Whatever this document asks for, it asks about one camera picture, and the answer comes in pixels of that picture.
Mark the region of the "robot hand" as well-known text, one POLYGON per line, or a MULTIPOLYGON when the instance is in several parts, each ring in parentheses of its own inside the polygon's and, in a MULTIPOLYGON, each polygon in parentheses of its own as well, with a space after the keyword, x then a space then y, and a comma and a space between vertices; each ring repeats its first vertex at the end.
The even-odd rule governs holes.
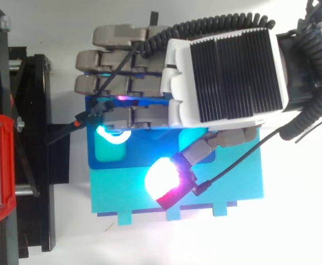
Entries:
POLYGON ((218 147, 256 136, 289 96, 277 37, 267 26, 212 31, 101 26, 94 50, 77 55, 76 93, 90 98, 86 122, 113 135, 134 130, 204 128, 186 149, 159 158, 146 175, 165 210, 200 195, 192 167, 218 147))

